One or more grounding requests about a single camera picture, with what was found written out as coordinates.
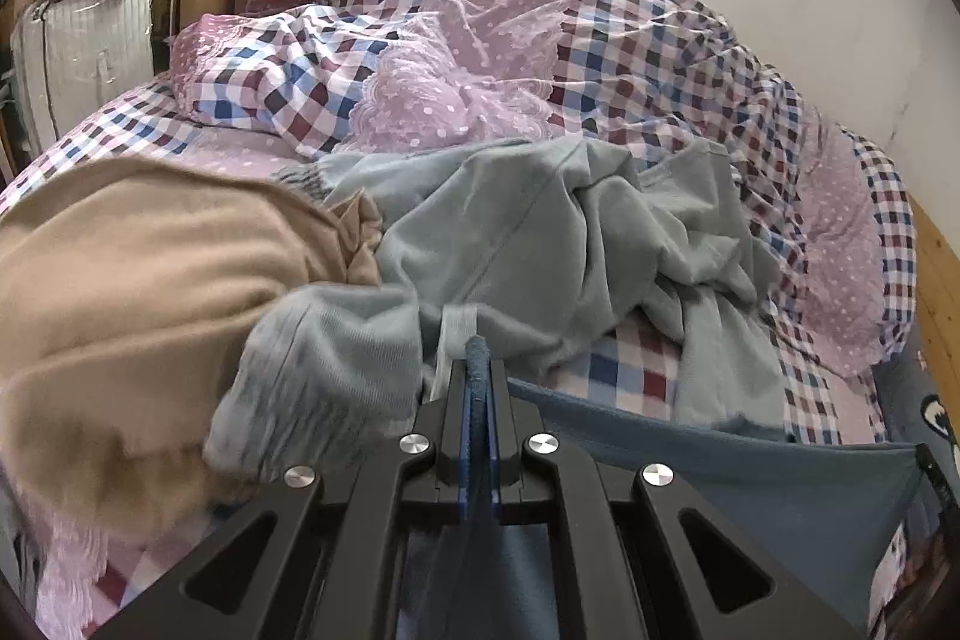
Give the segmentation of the teal blue shirt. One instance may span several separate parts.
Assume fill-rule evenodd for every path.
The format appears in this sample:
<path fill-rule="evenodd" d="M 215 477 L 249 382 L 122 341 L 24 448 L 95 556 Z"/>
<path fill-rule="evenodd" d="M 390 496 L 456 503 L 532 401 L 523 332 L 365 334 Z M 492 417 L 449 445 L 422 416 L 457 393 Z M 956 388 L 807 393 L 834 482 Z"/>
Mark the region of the teal blue shirt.
<path fill-rule="evenodd" d="M 449 526 L 410 530 L 395 631 L 402 638 L 565 638 L 547 528 L 505 525 L 491 500 L 487 343 L 469 339 L 454 362 L 466 366 L 466 510 Z M 506 380 L 514 398 L 539 408 L 547 431 L 599 463 L 672 468 L 848 620 L 851 638 L 866 637 L 874 573 L 921 486 L 916 445 L 812 447 L 698 431 Z"/>

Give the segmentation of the blue grey plush pillow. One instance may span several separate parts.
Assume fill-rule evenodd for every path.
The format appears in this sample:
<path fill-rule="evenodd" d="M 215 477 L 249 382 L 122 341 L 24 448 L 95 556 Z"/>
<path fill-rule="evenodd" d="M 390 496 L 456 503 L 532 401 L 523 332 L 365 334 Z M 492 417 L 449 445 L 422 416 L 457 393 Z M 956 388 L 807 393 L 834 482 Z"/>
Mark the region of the blue grey plush pillow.
<path fill-rule="evenodd" d="M 887 432 L 895 442 L 926 443 L 940 468 L 958 471 L 958 442 L 923 356 L 918 325 L 900 353 L 872 369 Z"/>

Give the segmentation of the light blue elastic-cuff garment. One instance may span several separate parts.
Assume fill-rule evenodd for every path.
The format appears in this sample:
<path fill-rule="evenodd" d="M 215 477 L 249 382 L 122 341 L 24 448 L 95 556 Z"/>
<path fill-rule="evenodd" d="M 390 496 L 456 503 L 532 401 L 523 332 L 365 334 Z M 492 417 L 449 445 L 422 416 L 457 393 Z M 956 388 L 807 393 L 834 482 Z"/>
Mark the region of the light blue elastic-cuff garment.
<path fill-rule="evenodd" d="M 441 374 L 477 333 L 473 305 L 428 307 L 407 287 L 301 287 L 245 340 L 203 459 L 259 484 L 293 466 L 343 470 L 446 395 Z"/>

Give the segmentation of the plaid checkered bed sheet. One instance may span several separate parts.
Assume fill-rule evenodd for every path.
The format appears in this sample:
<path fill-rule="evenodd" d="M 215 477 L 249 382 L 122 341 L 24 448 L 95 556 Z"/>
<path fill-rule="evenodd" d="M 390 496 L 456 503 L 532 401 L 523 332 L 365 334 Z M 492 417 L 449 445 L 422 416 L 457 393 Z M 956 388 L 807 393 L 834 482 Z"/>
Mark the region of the plaid checkered bed sheet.
<path fill-rule="evenodd" d="M 818 120 L 817 127 L 823 140 L 811 165 L 815 193 L 802 209 L 807 241 L 850 244 L 856 221 L 875 221 L 882 252 L 844 284 L 841 302 L 856 312 L 862 298 L 878 296 L 882 301 L 875 310 L 882 323 L 867 333 L 869 344 L 862 351 L 839 349 L 833 359 L 814 360 L 814 346 L 838 341 L 838 328 L 789 314 L 794 300 L 789 294 L 776 299 L 771 314 L 788 374 L 786 431 L 800 442 L 820 445 L 880 442 L 887 425 L 867 367 L 901 351 L 911 328 L 916 304 L 913 299 L 895 302 L 892 294 L 898 284 L 916 281 L 914 260 L 893 255 L 895 247 L 916 239 L 913 213 L 884 149 L 832 120 Z M 249 177 L 267 177 L 298 159 L 275 131 L 207 127 L 179 117 L 169 83 L 158 78 L 94 112 L 43 152 L 3 190 L 3 208 L 13 208 L 76 164 L 122 154 Z M 643 317 L 631 317 L 587 356 L 550 374 L 548 383 L 610 408 L 667 419 L 677 372 L 677 346 Z M 213 526 L 213 516 L 202 513 L 139 548 L 52 516 L 39 515 L 36 521 L 46 553 L 36 619 L 50 638 L 88 637 Z"/>

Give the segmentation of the wooden headboard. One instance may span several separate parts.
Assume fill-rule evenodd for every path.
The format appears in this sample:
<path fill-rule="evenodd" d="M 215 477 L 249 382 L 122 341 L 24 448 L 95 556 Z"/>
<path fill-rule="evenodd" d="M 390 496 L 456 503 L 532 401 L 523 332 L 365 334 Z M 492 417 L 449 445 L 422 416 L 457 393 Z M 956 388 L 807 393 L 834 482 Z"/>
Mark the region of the wooden headboard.
<path fill-rule="evenodd" d="M 952 247 L 914 198 L 918 236 L 918 319 L 924 359 L 953 427 L 960 414 L 960 265 Z"/>

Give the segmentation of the purple polka dot pillow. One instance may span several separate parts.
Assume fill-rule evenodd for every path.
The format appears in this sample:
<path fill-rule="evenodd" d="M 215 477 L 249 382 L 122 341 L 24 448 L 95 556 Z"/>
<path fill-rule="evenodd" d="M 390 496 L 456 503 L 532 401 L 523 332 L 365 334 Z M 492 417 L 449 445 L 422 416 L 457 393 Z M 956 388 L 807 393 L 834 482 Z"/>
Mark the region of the purple polka dot pillow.
<path fill-rule="evenodd" d="M 800 159 L 800 325 L 818 364 L 853 378 L 903 351 L 918 253 L 908 191 L 880 146 L 818 119 Z"/>

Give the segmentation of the grey green sweatshirt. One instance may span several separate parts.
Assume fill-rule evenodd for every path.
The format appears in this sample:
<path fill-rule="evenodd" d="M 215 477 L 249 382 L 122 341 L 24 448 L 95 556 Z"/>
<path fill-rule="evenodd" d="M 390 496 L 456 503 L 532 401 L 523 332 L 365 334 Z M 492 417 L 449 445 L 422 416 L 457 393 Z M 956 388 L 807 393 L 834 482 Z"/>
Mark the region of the grey green sweatshirt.
<path fill-rule="evenodd" d="M 514 375 L 539 378 L 641 314 L 680 347 L 677 422 L 781 425 L 784 375 L 758 315 L 778 264 L 718 145 L 649 169 L 579 136 L 340 152 L 278 178 L 324 206 L 373 200 L 377 268 L 415 301 L 427 359 L 481 336 Z"/>

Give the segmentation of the beige khaki garment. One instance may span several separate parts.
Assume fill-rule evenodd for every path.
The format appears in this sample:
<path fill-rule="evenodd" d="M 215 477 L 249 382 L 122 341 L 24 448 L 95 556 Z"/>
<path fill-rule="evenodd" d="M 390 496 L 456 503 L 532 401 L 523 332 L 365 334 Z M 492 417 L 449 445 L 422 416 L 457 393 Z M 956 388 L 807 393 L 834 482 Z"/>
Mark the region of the beige khaki garment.
<path fill-rule="evenodd" d="M 374 286 L 368 195 L 145 158 L 53 177 L 2 220 L 2 463 L 65 520 L 143 541 L 238 483 L 202 455 L 257 321 L 314 283 Z"/>

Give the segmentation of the checkered purple duvet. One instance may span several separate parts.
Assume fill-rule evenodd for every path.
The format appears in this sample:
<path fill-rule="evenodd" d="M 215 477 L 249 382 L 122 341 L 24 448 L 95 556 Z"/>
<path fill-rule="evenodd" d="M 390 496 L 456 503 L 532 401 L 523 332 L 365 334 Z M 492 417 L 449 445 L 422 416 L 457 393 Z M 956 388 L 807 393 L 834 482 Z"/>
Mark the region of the checkered purple duvet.
<path fill-rule="evenodd" d="M 698 0 L 249 0 L 187 26 L 169 78 L 190 119 L 308 159 L 578 135 L 647 167 L 706 138 L 799 304 L 802 99 Z"/>

